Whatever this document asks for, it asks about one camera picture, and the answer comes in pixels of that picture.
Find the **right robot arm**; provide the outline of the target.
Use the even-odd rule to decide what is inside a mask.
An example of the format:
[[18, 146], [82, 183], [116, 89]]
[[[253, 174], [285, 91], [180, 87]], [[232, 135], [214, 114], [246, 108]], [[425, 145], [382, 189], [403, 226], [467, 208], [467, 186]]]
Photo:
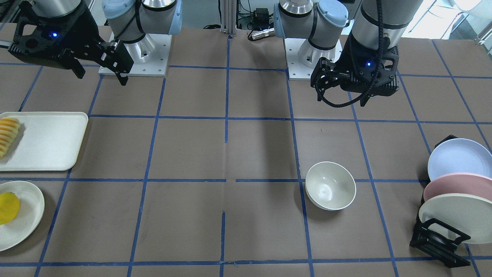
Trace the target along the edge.
[[113, 72], [121, 85], [134, 64], [155, 52], [151, 35], [177, 35], [182, 27], [180, 0], [104, 0], [104, 16], [113, 32], [106, 42], [83, 0], [23, 0], [11, 42], [1, 47], [20, 61], [71, 70], [83, 78], [80, 60]]

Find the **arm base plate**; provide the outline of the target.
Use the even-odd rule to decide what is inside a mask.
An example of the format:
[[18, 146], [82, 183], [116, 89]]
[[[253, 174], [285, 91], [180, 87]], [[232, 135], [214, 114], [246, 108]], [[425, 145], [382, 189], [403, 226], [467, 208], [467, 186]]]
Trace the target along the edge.
[[285, 58], [288, 64], [290, 80], [309, 81], [320, 58], [325, 57], [329, 62], [336, 62], [341, 55], [342, 45], [338, 40], [334, 48], [320, 50], [310, 44], [308, 39], [284, 39]]
[[146, 34], [139, 42], [125, 44], [134, 61], [128, 77], [165, 77], [172, 35]]

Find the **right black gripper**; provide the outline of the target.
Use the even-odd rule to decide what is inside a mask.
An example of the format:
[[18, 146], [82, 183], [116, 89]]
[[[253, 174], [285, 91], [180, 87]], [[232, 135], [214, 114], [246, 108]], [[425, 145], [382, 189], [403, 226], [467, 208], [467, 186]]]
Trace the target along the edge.
[[25, 63], [86, 73], [80, 60], [114, 72], [125, 86], [134, 61], [121, 41], [105, 42], [86, 3], [20, 3], [8, 52]]

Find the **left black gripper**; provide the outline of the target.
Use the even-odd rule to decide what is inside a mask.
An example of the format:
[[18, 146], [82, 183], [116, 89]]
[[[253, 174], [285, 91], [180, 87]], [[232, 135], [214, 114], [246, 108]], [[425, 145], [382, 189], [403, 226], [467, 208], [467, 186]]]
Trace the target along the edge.
[[[370, 93], [361, 95], [360, 106], [365, 107], [371, 96], [388, 97], [398, 91], [398, 48], [389, 47], [388, 37], [383, 37], [382, 41], [384, 51], [381, 59], [377, 58], [376, 50], [363, 46], [352, 35], [348, 36], [335, 68], [329, 59], [320, 58], [311, 74], [311, 88], [315, 89], [317, 101], [323, 101], [325, 90], [333, 88], [335, 84], [345, 91], [363, 93], [370, 84], [378, 64], [380, 68], [376, 82]], [[332, 75], [333, 69], [337, 72], [337, 80]]]

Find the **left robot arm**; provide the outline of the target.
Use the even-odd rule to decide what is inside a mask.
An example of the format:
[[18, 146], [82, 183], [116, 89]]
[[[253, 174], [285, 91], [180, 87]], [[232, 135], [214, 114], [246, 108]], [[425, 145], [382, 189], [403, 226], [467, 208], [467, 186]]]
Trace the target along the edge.
[[280, 0], [274, 6], [276, 37], [304, 39], [301, 57], [313, 69], [310, 86], [317, 100], [341, 108], [371, 97], [392, 96], [398, 42], [413, 20], [421, 0], [362, 0], [337, 61], [335, 51], [349, 11], [339, 0]]

